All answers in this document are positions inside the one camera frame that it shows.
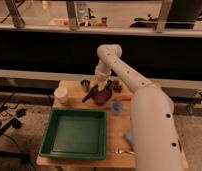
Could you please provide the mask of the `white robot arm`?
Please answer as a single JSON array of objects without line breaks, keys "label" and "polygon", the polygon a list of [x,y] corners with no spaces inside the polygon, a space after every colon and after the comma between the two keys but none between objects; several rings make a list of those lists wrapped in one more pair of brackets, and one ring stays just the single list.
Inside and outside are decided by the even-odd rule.
[{"label": "white robot arm", "polygon": [[151,80],[123,62],[120,45],[100,45],[95,74],[100,81],[114,71],[133,92],[130,106],[136,171],[184,171],[174,104]]}]

